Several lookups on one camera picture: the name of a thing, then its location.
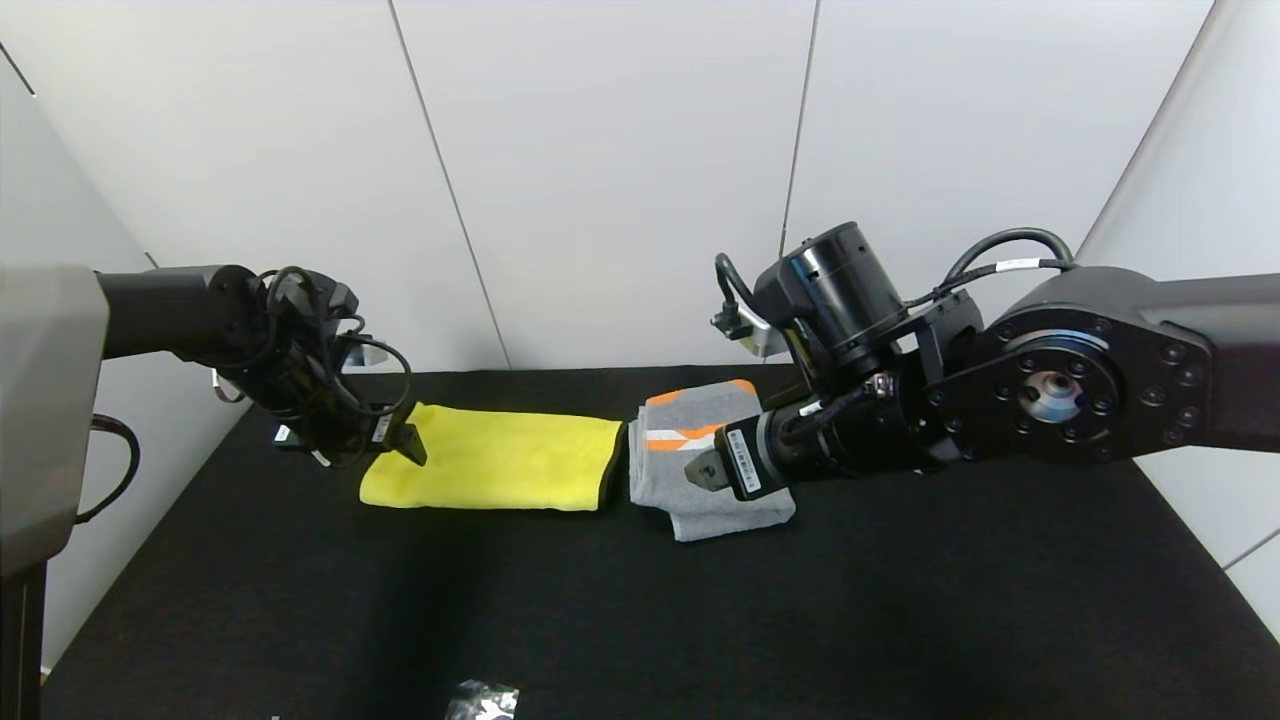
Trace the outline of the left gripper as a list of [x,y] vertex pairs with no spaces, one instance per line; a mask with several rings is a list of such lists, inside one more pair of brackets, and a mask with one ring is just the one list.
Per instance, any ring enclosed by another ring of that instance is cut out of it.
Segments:
[[416,466],[428,461],[417,427],[404,421],[404,384],[390,391],[389,375],[364,379],[338,375],[338,388],[325,380],[301,395],[283,414],[271,446],[312,459],[325,469],[348,468],[361,457],[394,452]]

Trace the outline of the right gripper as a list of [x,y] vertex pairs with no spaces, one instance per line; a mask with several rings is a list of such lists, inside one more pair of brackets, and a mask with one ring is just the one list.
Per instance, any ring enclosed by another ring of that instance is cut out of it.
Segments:
[[822,469],[817,433],[785,433],[800,419],[799,409],[786,405],[719,428],[716,448],[704,448],[685,465],[686,480],[707,492],[731,488],[737,500],[751,502],[814,477]]

